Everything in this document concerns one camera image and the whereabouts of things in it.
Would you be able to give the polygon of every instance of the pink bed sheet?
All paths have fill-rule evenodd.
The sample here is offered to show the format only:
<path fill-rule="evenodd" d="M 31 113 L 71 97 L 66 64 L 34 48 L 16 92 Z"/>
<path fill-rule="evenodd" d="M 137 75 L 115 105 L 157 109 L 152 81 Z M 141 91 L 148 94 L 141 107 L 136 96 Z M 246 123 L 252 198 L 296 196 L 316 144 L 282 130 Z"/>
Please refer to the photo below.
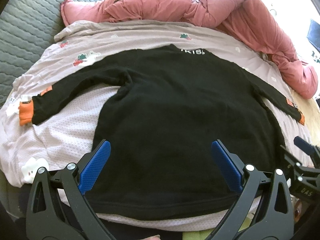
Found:
<path fill-rule="evenodd" d="M 317 91 L 318 77 L 314 67 L 303 65 L 298 59 L 291 39 L 261 0 L 114 1 L 81 3 L 65 0 L 61 14 L 66 26 L 76 20 L 116 23 L 150 19 L 188 22 L 215 29 L 244 42 L 255 51 L 268 54 L 278 66 L 283 80 L 303 98 L 312 98 Z"/>

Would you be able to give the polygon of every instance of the silver screw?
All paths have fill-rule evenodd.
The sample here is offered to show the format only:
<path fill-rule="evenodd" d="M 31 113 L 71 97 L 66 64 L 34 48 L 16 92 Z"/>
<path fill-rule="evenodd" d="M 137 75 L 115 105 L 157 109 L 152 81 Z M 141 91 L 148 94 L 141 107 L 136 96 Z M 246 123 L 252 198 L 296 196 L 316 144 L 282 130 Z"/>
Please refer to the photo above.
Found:
<path fill-rule="evenodd" d="M 44 173 L 44 171 L 45 171 L 44 167 L 41 167 L 41 168 L 38 169 L 38 173 L 40 173 L 40 174 Z"/>
<path fill-rule="evenodd" d="M 276 169 L 276 174 L 281 176 L 283 174 L 283 171 L 281 171 L 281 169 Z"/>
<path fill-rule="evenodd" d="M 76 167 L 75 163 L 69 163 L 68 166 L 67 166 L 67 169 L 68 170 L 73 170 L 75 167 Z"/>
<path fill-rule="evenodd" d="M 254 166 L 251 164 L 246 165 L 245 167 L 248 171 L 254 171 Z"/>

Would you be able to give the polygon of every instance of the shirt sleeve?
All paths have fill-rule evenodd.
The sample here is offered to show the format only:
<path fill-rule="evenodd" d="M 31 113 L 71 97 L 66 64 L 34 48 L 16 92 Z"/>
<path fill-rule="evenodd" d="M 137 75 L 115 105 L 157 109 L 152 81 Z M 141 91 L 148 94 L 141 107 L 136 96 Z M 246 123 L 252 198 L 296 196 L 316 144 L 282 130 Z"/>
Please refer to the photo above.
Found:
<path fill-rule="evenodd" d="M 244 71 L 245 75 L 249 79 L 253 91 L 260 96 L 267 98 L 271 103 L 273 103 L 278 109 L 290 115 L 293 119 L 295 119 L 300 124 L 305 124 L 305 117 L 303 113 L 298 109 L 298 107 L 292 103 L 292 101 L 286 98 L 282 93 L 280 93 L 273 86 L 269 85 L 261 78 L 257 77 L 254 74 Z"/>
<path fill-rule="evenodd" d="M 107 58 L 95 62 L 48 87 L 31 101 L 21 102 L 19 106 L 20 125 L 28 122 L 40 124 L 57 114 L 82 91 L 105 83 L 123 86 L 130 83 L 131 78 L 125 67 L 119 67 L 116 61 Z"/>

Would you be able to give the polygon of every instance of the white textured sheet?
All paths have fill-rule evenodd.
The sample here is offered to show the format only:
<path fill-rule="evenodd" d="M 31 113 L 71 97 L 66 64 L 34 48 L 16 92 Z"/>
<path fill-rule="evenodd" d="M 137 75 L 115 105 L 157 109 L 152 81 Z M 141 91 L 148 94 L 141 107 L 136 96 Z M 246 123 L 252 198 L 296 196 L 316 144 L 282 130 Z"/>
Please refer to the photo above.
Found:
<path fill-rule="evenodd" d="M 188 39 L 181 38 L 181 34 L 187 34 Z M 50 46 L 38 62 L 15 80 L 11 96 L 0 109 L 0 168 L 8 181 L 17 187 L 31 183 L 35 172 L 44 162 L 48 163 L 50 170 L 62 169 L 90 152 L 99 112 L 105 101 L 117 92 L 118 87 L 99 85 L 91 88 L 70 102 L 60 113 L 38 126 L 30 124 L 20 127 L 17 114 L 7 116 L 6 109 L 10 100 L 16 100 L 22 94 L 37 95 L 80 68 L 123 50 L 152 49 L 169 44 L 181 49 L 207 49 L 254 73 L 294 101 L 276 66 L 269 65 L 242 42 L 215 30 L 187 23 L 151 20 L 116 24 L 78 21 L 65 28 L 55 39 L 58 43 Z M 81 54 L 86 54 L 86 61 L 75 61 Z M 307 127 L 278 110 L 268 100 L 265 102 L 279 121 L 287 148 L 304 165 L 310 165 L 309 157 L 293 145 L 293 139 L 298 135 L 310 142 Z M 67 203 L 63 191 L 60 191 L 60 196 Z M 257 203 L 258 200 L 255 200 L 252 209 Z M 224 214 L 225 211 L 162 221 L 138 221 L 112 214 L 98 216 L 141 227 L 199 231 L 214 228 Z"/>

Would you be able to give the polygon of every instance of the black sweatshirt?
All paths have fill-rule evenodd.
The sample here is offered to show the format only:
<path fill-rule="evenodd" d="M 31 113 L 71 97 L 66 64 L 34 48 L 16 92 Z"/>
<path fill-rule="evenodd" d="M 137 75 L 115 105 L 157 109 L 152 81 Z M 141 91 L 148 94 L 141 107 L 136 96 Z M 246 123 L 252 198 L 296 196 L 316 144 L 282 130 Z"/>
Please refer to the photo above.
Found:
<path fill-rule="evenodd" d="M 97 213 L 164 220 L 228 209 L 235 195 L 211 157 L 212 141 L 274 171 L 284 137 L 262 97 L 303 121 L 285 96 L 235 63 L 170 45 L 123 51 L 63 78 L 20 104 L 21 125 L 42 123 L 99 83 L 121 88 L 102 107 L 93 139 L 92 148 L 111 143 L 85 194 Z"/>

